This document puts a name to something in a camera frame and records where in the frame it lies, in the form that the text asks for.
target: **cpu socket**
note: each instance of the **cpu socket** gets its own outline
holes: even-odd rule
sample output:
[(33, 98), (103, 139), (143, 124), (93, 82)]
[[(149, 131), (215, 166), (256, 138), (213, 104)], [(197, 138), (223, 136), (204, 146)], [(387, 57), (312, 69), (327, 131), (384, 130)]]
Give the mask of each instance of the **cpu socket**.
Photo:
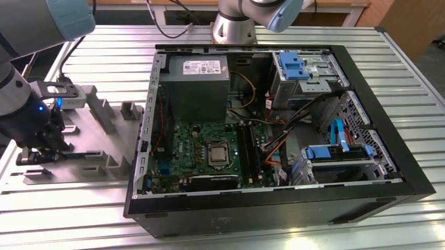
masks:
[(225, 142), (211, 142), (207, 144), (207, 156), (208, 156), (208, 166), (213, 169), (220, 170), (228, 166), (228, 145)]

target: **power supply label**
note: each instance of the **power supply label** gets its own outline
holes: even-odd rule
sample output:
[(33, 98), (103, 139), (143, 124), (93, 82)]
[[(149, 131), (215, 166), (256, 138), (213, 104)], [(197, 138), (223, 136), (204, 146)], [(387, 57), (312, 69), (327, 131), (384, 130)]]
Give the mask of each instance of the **power supply label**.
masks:
[(220, 74), (219, 61), (184, 61), (183, 74)]

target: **ram slot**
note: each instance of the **ram slot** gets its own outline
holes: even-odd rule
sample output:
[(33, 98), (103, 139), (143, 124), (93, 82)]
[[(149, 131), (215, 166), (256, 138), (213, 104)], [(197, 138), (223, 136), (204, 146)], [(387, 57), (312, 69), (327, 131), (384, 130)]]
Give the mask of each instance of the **ram slot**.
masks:
[(239, 161), (241, 166), (241, 176), (244, 182), (248, 182), (248, 179), (251, 179), (251, 174), (248, 169), (248, 152), (247, 152), (248, 145), (245, 145), (244, 124), (237, 124), (236, 126), (236, 137), (237, 137)]
[(260, 160), (251, 124), (237, 125), (236, 136), (243, 179), (245, 182), (256, 181)]

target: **open computer tower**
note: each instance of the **open computer tower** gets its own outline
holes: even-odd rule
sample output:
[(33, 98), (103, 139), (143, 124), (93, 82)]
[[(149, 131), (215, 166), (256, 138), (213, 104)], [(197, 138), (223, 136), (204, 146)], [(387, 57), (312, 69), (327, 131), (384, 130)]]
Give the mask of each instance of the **open computer tower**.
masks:
[(358, 222), (434, 193), (344, 47), (156, 50), (124, 209), (153, 237)]

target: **green circuit board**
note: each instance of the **green circuit board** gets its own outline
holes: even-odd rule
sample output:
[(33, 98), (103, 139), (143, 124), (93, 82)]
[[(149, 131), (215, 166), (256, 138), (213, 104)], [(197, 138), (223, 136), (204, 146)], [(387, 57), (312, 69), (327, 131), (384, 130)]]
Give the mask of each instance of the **green circuit board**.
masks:
[[(236, 174), (240, 175), (235, 124), (195, 124), (175, 127), (172, 175)], [(259, 142), (266, 141), (263, 127), (254, 127)], [(216, 170), (208, 165), (208, 147), (215, 142), (227, 144), (228, 166)]]
[[(256, 143), (264, 143), (267, 136), (264, 127), (252, 126)], [(227, 150), (227, 164), (211, 166), (208, 154), (212, 147), (223, 147)], [(171, 159), (171, 173), (159, 176), (159, 186), (164, 193), (177, 191), (177, 180), (197, 175), (236, 175), (239, 176), (239, 188), (258, 188), (270, 186), (271, 175), (263, 174), (263, 179), (244, 182), (241, 178), (240, 158), (237, 155), (236, 124), (204, 123), (179, 124), (173, 132), (173, 157)]]

